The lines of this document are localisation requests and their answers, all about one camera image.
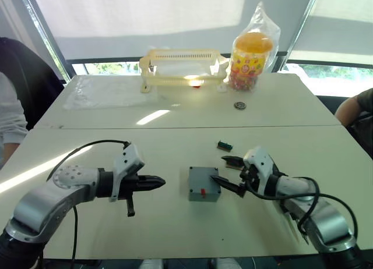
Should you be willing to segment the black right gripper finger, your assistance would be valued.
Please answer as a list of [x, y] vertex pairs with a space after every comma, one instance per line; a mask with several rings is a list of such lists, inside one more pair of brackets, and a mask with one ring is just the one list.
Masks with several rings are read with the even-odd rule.
[[225, 155], [221, 157], [226, 162], [226, 165], [230, 166], [244, 166], [243, 159], [241, 157]]
[[228, 179], [221, 177], [221, 176], [211, 176], [212, 180], [214, 180], [220, 187], [227, 189], [240, 197], [244, 197], [245, 195], [245, 185], [243, 183], [235, 184], [230, 182]]

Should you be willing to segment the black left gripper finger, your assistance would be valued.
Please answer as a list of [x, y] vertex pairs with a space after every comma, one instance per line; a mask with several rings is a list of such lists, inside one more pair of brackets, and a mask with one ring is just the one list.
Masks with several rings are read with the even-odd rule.
[[150, 191], [158, 189], [166, 184], [165, 181], [145, 181], [139, 183], [139, 191]]
[[165, 183], [165, 180], [154, 175], [139, 175], [139, 180], [144, 183]]

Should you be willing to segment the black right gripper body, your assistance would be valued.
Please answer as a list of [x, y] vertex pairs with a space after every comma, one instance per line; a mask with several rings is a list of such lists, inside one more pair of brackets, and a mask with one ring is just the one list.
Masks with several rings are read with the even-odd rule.
[[244, 197], [246, 192], [252, 193], [254, 196], [259, 197], [258, 187], [260, 179], [258, 176], [258, 169], [254, 165], [243, 166], [240, 172], [241, 183], [238, 185], [238, 195]]

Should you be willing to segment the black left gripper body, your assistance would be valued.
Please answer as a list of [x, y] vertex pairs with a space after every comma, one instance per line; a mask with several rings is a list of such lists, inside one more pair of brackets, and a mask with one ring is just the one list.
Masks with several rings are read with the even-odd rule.
[[133, 193], [139, 190], [138, 183], [140, 178], [138, 174], [129, 175], [124, 177], [121, 180], [119, 186], [119, 193], [117, 196], [117, 200], [125, 200], [127, 206], [127, 216], [134, 217], [135, 216], [135, 209], [133, 204]]

